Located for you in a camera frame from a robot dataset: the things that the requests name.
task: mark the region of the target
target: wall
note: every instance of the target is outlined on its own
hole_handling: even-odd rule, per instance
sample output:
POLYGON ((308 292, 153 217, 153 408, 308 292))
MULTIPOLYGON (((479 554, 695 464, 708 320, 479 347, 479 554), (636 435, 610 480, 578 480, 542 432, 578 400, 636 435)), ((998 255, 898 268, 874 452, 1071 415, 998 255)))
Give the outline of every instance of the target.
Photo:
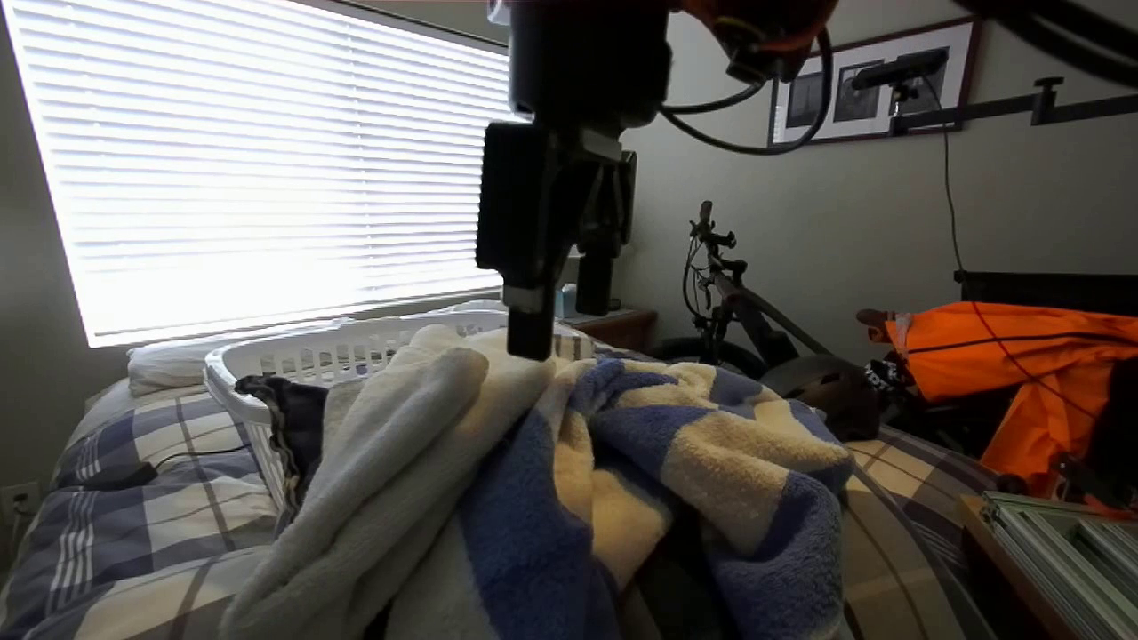
POLYGON ((121 376, 90 351, 0 17, 0 486, 44 480, 82 403, 121 376))
MULTIPOLYGON (((1138 26, 1131 0, 1087 0, 1138 26)), ((854 44, 958 17, 951 0, 844 0, 832 38, 854 44)), ((714 38, 671 20, 671 102, 726 95, 714 38)), ((982 26, 972 99, 1021 95, 1065 76, 1060 102, 1124 95, 1071 72, 996 26, 982 26)), ((764 141, 770 94, 696 122, 738 141, 764 141)), ((1029 127, 1023 117, 977 122, 951 136, 960 247, 972 269, 1118 269, 1138 273, 1138 114, 1029 127)), ((640 148, 636 231, 619 268, 619 295, 660 311, 660 333, 685 333, 681 260, 685 221, 714 200, 740 236, 746 282, 848 357, 870 347, 854 325, 864 305, 920 311, 958 295, 941 200, 941 138, 864 138, 754 161, 691 141, 653 122, 628 136, 640 148)))

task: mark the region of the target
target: white blind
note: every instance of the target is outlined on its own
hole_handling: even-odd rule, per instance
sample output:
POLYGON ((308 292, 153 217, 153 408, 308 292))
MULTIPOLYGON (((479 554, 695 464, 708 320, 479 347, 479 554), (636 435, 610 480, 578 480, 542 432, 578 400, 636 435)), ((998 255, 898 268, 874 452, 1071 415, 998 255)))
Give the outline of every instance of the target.
POLYGON ((504 55, 287 0, 4 0, 90 346, 499 283, 504 55))

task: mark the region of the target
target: plaid blanket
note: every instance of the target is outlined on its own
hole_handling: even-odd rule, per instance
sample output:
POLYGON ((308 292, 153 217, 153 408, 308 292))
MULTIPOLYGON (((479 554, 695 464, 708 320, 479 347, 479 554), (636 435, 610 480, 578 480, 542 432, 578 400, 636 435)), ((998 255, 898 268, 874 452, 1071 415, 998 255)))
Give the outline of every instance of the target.
MULTIPOLYGON (((952 496, 990 475, 898 432, 854 446, 854 459, 839 512, 849 629, 984 637, 936 552, 960 532, 952 496)), ((135 400, 59 456, 0 590, 0 637, 218 637, 250 564, 278 541, 273 519, 241 432, 204 387, 135 400)))

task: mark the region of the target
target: blanket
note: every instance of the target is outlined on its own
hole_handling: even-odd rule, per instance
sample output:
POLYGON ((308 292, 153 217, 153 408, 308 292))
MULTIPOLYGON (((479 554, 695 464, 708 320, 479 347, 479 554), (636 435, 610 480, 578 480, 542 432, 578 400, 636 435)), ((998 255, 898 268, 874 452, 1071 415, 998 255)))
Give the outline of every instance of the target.
POLYGON ((358 637, 382 612, 393 637, 844 634, 849 456, 754 379, 433 333, 331 415, 225 637, 358 637))

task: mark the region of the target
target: picture frame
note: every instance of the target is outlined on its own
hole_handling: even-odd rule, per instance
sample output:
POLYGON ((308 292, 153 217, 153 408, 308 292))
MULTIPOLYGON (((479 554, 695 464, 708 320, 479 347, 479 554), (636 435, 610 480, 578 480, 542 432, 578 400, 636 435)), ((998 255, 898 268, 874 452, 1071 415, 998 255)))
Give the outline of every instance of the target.
MULTIPOLYGON (((898 114, 951 112, 964 99, 976 20, 946 20, 918 31, 835 45, 832 102, 815 141, 888 136, 898 114), (908 83, 908 99, 892 87, 854 90, 854 78, 874 63, 946 55, 946 63, 926 83, 908 83)), ((822 108, 822 58, 807 58, 792 83, 775 87, 773 145, 798 141, 822 108)))

